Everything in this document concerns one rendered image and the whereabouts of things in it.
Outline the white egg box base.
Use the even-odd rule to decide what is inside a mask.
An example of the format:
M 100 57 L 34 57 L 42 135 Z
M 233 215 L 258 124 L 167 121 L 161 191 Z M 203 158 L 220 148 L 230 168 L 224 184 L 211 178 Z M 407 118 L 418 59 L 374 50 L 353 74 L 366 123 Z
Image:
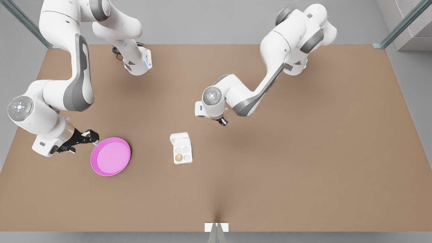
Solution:
M 173 153 L 174 153 L 173 155 L 174 164 L 180 165 L 180 164 L 193 163 L 192 149 L 190 144 L 173 146 Z M 174 158 L 176 154 L 179 153 L 183 155 L 183 159 L 181 162 L 176 162 Z

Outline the pink round plate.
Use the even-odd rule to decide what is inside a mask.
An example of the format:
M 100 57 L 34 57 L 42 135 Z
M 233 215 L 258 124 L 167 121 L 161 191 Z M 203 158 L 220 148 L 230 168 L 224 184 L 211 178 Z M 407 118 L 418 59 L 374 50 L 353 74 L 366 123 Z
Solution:
M 101 176 L 113 176 L 121 172 L 129 163 L 131 148 L 120 137 L 109 137 L 98 143 L 90 156 L 93 171 Z

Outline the grey background block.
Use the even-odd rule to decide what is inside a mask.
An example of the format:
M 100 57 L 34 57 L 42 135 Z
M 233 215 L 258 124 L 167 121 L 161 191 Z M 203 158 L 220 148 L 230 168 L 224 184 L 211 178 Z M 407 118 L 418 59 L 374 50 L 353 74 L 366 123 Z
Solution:
M 376 0 L 391 31 L 420 0 Z M 417 17 L 393 42 L 398 51 L 432 51 L 432 5 Z

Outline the silver frame post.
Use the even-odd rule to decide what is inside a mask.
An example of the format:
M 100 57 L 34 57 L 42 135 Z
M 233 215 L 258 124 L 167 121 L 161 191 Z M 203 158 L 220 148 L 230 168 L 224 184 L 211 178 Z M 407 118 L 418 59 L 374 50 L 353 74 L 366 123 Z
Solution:
M 204 223 L 204 231 L 210 232 L 207 243 L 227 243 L 225 232 L 229 231 L 228 223 Z
M 42 36 L 38 26 L 12 0 L 0 0 L 0 3 L 45 47 L 56 48 Z
M 377 44 L 373 44 L 376 49 L 385 49 L 430 5 L 432 0 L 420 0 L 420 2 Z

